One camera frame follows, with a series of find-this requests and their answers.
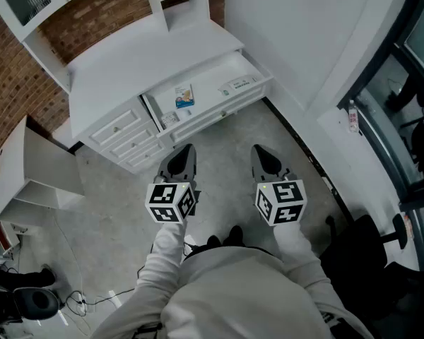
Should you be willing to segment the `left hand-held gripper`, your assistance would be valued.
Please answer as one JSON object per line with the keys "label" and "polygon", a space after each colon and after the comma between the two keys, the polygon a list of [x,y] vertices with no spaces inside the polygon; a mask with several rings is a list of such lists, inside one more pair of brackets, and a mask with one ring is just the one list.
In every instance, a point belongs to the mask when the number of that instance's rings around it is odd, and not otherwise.
{"label": "left hand-held gripper", "polygon": [[182,224],[194,216],[200,191],[196,190],[196,149],[188,143],[174,149],[160,163],[148,185],[145,207],[157,223]]}

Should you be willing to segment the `white and blue bandage box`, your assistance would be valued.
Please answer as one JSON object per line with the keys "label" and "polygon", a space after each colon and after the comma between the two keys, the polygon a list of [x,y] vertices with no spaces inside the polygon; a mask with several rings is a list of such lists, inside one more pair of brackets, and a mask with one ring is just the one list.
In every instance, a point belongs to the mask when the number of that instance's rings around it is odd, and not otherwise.
{"label": "white and blue bandage box", "polygon": [[190,84],[179,85],[175,90],[175,106],[177,109],[191,107],[194,105],[194,96]]}

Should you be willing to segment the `person's right forearm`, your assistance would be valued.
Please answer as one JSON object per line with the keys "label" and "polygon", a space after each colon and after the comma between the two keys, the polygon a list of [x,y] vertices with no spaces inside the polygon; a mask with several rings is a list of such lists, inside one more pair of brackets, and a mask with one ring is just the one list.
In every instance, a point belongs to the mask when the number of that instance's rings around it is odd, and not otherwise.
{"label": "person's right forearm", "polygon": [[323,271],[312,246],[297,222],[277,225],[274,237],[289,279],[306,288],[322,277]]}

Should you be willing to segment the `person's left forearm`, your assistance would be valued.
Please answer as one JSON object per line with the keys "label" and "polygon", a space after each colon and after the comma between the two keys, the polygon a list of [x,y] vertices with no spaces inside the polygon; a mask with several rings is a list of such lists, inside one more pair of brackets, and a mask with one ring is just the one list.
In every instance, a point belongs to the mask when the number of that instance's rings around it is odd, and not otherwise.
{"label": "person's left forearm", "polygon": [[152,251],[138,274],[137,288],[172,291],[179,279],[187,222],[165,223],[158,231]]}

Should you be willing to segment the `small white desk drawer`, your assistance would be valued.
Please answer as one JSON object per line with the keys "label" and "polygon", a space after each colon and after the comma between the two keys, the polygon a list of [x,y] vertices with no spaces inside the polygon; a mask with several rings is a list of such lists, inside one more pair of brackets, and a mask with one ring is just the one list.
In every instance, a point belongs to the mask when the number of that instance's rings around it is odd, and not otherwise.
{"label": "small white desk drawer", "polygon": [[115,117],[112,121],[101,126],[89,135],[89,139],[98,146],[105,146],[116,139],[126,130],[142,122],[141,115],[135,109],[128,109]]}
{"label": "small white desk drawer", "polygon": [[154,139],[154,128],[143,127],[135,129],[113,143],[110,147],[106,148],[102,154],[111,160],[120,162],[130,154],[140,150]]}
{"label": "small white desk drawer", "polygon": [[152,165],[158,158],[164,156],[166,151],[159,141],[155,141],[125,158],[120,165],[130,172],[137,172]]}

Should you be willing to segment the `person's right black shoe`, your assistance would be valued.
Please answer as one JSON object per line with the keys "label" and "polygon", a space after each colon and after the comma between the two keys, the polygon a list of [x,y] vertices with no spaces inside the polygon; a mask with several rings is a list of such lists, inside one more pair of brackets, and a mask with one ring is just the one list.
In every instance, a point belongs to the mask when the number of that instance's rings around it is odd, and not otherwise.
{"label": "person's right black shoe", "polygon": [[240,246],[245,247],[243,242],[243,231],[239,225],[235,225],[228,237],[223,241],[223,246]]}

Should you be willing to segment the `white wet wipes pack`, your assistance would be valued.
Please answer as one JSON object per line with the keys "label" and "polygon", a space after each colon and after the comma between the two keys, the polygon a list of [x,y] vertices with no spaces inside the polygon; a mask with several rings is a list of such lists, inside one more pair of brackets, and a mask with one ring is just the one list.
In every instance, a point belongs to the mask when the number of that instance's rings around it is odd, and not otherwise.
{"label": "white wet wipes pack", "polygon": [[256,83],[257,81],[257,77],[253,75],[240,76],[239,78],[233,79],[231,81],[228,81],[227,83],[222,84],[222,86],[219,87],[218,90],[223,96],[229,96],[244,90],[245,88]]}

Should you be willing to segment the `clear plastic bottle red label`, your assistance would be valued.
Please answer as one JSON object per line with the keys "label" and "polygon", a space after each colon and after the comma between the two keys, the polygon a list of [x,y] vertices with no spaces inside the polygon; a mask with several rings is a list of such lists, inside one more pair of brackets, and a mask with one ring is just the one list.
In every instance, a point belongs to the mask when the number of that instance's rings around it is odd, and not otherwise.
{"label": "clear plastic bottle red label", "polygon": [[348,118],[349,128],[352,132],[359,132],[359,121],[358,121],[358,108],[354,100],[349,100],[348,103]]}

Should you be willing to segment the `white desk with hutch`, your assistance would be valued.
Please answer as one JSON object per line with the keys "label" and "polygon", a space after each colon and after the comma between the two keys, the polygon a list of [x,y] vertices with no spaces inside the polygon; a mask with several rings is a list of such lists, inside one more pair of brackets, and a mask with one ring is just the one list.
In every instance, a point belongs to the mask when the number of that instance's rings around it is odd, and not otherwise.
{"label": "white desk with hutch", "polygon": [[[235,51],[243,55],[244,45],[211,20],[208,0],[148,0],[149,16],[112,33],[71,63],[63,64],[37,28],[71,1],[52,0],[25,26],[6,0],[0,0],[0,15],[33,58],[68,94],[73,139],[103,155],[106,148],[133,130],[152,127],[155,139],[150,143],[159,141],[167,150],[165,154],[169,153],[174,146],[167,147],[158,138],[160,130],[142,94],[212,59]],[[105,146],[89,139],[92,132],[128,109],[135,109],[142,122]],[[121,166],[123,160],[111,161]]]}

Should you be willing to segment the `black office chair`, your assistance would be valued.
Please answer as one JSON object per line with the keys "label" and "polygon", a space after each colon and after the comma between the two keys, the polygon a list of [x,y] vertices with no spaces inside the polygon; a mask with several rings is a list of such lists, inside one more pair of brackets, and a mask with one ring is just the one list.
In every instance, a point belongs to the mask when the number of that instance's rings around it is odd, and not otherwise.
{"label": "black office chair", "polygon": [[331,243],[319,257],[324,272],[347,310],[375,339],[424,339],[424,272],[389,262],[384,245],[408,241],[404,218],[393,218],[394,231],[381,235],[369,215],[336,232],[326,223]]}

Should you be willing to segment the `person's light sweater torso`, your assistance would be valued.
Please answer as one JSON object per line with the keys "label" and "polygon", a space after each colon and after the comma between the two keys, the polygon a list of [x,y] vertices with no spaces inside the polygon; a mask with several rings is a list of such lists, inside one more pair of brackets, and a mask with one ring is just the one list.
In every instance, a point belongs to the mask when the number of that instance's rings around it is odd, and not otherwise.
{"label": "person's light sweater torso", "polygon": [[182,257],[175,289],[136,287],[92,339],[143,337],[372,339],[324,271],[304,288],[288,278],[281,256],[238,246]]}

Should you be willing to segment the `white side shelf unit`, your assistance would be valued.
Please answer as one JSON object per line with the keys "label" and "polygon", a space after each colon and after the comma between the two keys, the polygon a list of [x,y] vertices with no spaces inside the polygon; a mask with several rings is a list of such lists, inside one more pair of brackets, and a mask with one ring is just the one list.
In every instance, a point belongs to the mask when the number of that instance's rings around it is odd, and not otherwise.
{"label": "white side shelf unit", "polygon": [[84,197],[76,157],[23,118],[0,147],[0,220],[11,201],[65,209]]}

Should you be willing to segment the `white power strip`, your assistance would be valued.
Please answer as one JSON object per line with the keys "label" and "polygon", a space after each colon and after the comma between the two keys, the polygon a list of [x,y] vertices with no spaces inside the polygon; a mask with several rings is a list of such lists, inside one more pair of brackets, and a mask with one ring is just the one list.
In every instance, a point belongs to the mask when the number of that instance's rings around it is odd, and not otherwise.
{"label": "white power strip", "polygon": [[75,291],[72,296],[72,300],[75,302],[75,312],[80,316],[86,315],[86,302],[83,298],[83,295],[79,291]]}

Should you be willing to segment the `black round stool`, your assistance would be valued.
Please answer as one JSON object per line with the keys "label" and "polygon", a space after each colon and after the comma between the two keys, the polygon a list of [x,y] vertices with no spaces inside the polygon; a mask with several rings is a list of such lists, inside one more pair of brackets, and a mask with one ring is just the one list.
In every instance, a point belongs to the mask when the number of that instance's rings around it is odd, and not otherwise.
{"label": "black round stool", "polygon": [[27,320],[46,320],[60,309],[58,296],[51,290],[38,287],[23,287],[12,291],[19,314]]}

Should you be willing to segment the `dark window frame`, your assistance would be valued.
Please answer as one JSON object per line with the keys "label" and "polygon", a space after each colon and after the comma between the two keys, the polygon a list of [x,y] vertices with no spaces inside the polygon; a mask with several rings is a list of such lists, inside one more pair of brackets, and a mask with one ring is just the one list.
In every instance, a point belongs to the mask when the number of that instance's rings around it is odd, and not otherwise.
{"label": "dark window frame", "polygon": [[339,103],[354,102],[363,135],[413,221],[424,270],[424,0],[406,0],[368,66]]}

